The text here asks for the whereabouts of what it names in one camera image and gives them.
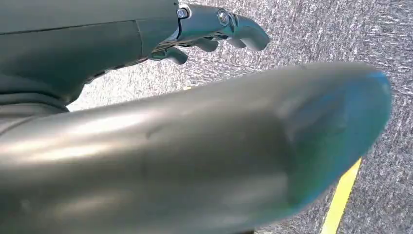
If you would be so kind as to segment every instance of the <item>robotic hand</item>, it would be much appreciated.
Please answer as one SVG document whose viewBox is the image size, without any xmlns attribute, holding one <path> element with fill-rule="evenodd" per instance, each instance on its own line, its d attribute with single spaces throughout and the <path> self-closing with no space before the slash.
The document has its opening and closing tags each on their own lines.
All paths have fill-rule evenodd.
<svg viewBox="0 0 413 234">
<path fill-rule="evenodd" d="M 260 51 L 269 43 L 265 31 L 253 20 L 233 14 L 223 8 L 202 5 L 180 5 L 177 10 L 179 28 L 159 44 L 150 59 L 169 58 L 177 64 L 184 64 L 187 56 L 175 46 L 197 46 L 212 52 L 218 41 L 228 39 L 237 48 Z"/>
<path fill-rule="evenodd" d="M 110 70 L 182 64 L 177 47 L 223 39 L 269 41 L 248 18 L 174 0 L 0 1 L 0 233 L 241 234 L 303 209 L 383 130 L 389 82 L 358 63 L 65 109 Z"/>
</svg>

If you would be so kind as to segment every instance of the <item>screw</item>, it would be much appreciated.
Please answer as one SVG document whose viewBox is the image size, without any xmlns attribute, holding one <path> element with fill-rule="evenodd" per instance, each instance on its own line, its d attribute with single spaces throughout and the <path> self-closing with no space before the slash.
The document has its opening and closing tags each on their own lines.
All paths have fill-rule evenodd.
<svg viewBox="0 0 413 234">
<path fill-rule="evenodd" d="M 189 16 L 188 11 L 185 8 L 178 9 L 176 13 L 180 19 L 185 19 Z"/>
<path fill-rule="evenodd" d="M 219 9 L 218 11 L 218 19 L 220 24 L 223 26 L 227 26 L 229 24 L 229 15 L 228 12 L 224 9 Z"/>
</svg>

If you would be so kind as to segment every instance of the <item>metallic surface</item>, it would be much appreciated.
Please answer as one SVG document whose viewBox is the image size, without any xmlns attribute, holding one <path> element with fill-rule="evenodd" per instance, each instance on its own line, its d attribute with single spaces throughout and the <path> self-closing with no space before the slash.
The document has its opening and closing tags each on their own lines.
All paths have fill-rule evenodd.
<svg viewBox="0 0 413 234">
<path fill-rule="evenodd" d="M 229 15 L 225 9 L 219 9 L 217 15 L 221 25 L 227 26 L 229 24 Z"/>
<path fill-rule="evenodd" d="M 179 19 L 185 19 L 189 16 L 189 13 L 185 8 L 180 8 L 177 11 L 177 15 Z"/>
<path fill-rule="evenodd" d="M 378 70 L 329 63 L 30 119 L 0 137 L 0 233 L 264 225 L 303 209 L 366 153 L 390 105 Z"/>
</svg>

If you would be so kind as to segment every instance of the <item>gray carpet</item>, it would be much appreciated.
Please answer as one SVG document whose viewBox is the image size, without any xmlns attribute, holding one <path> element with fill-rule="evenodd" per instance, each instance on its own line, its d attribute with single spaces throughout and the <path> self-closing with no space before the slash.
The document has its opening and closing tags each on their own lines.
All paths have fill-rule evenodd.
<svg viewBox="0 0 413 234">
<path fill-rule="evenodd" d="M 187 64 L 169 61 L 110 73 L 88 85 L 71 110 L 168 93 L 278 66 L 310 61 L 364 61 L 391 78 L 394 112 L 364 157 L 340 234 L 413 234 L 413 1 L 189 0 L 252 17 L 270 34 L 262 52 L 227 43 L 214 53 L 186 50 Z M 262 234 L 319 234 L 334 188 L 308 209 L 259 228 Z"/>
</svg>

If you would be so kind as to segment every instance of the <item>yellow line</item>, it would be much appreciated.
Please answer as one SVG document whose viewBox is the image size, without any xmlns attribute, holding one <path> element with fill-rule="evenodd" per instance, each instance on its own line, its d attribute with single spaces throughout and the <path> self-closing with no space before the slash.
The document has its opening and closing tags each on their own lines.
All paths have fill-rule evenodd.
<svg viewBox="0 0 413 234">
<path fill-rule="evenodd" d="M 347 200 L 350 196 L 351 188 L 357 176 L 358 168 L 360 167 L 361 159 L 359 159 L 340 179 L 336 192 L 333 196 L 333 201 L 330 204 L 327 216 L 322 227 L 321 234 L 336 234 L 341 217 L 344 213 Z"/>
</svg>

